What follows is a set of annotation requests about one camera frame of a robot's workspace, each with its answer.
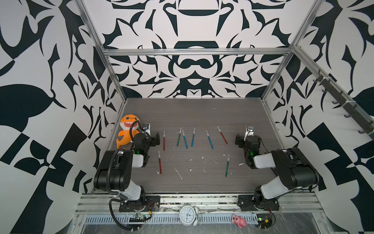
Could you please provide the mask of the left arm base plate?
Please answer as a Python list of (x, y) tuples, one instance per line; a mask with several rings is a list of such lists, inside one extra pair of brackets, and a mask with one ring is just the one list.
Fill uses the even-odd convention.
[(141, 197), (137, 201), (121, 202), (119, 212), (148, 212), (159, 210), (160, 196)]

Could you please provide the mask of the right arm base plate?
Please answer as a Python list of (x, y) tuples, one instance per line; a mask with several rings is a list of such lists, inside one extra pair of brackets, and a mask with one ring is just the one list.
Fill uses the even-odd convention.
[(239, 195), (237, 205), (241, 211), (278, 211), (280, 208), (277, 199), (260, 199), (254, 195)]

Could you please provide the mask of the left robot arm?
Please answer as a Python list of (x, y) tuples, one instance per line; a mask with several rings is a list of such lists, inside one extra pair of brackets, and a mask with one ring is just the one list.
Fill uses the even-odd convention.
[(160, 144), (160, 134), (154, 137), (139, 133), (133, 148), (106, 151), (94, 176), (94, 188), (120, 197), (120, 201), (145, 203), (145, 190), (131, 180), (133, 168), (146, 167), (151, 147)]

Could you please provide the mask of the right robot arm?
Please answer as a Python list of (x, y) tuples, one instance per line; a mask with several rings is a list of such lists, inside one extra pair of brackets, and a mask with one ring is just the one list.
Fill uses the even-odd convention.
[(313, 189), (319, 183), (316, 169), (299, 148), (278, 149), (260, 154), (261, 139), (258, 136), (235, 137), (235, 144), (243, 149), (246, 164), (251, 169), (274, 168), (276, 177), (256, 188), (255, 203), (275, 200), (296, 189)]

